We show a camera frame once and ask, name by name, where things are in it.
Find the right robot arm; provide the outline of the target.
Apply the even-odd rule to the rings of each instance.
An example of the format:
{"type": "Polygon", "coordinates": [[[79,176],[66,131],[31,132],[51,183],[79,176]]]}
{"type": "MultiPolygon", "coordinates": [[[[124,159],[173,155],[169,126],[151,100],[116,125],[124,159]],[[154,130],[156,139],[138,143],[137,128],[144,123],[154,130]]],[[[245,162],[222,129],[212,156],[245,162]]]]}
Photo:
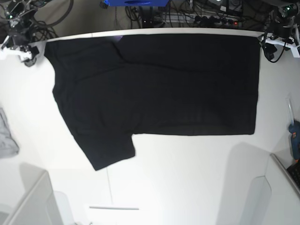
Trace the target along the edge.
{"type": "Polygon", "coordinates": [[[54,26],[61,23],[71,12],[74,1],[69,2],[66,12],[55,22],[47,24],[38,21],[35,14],[45,7],[49,0],[7,0],[6,6],[1,5],[3,15],[0,17],[0,27],[5,38],[0,41],[0,59],[9,55],[17,56],[27,67],[35,65],[41,53],[35,42],[57,38],[54,26]]]}

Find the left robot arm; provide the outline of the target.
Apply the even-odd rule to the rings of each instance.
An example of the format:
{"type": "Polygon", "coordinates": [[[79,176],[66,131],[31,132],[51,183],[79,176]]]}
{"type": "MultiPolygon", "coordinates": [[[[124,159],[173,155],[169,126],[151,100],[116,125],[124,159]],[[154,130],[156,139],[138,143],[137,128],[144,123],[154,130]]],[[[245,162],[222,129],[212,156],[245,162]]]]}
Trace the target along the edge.
{"type": "Polygon", "coordinates": [[[270,24],[258,37],[265,58],[276,63],[284,51],[300,57],[300,2],[298,0],[265,0],[273,6],[270,24]]]}

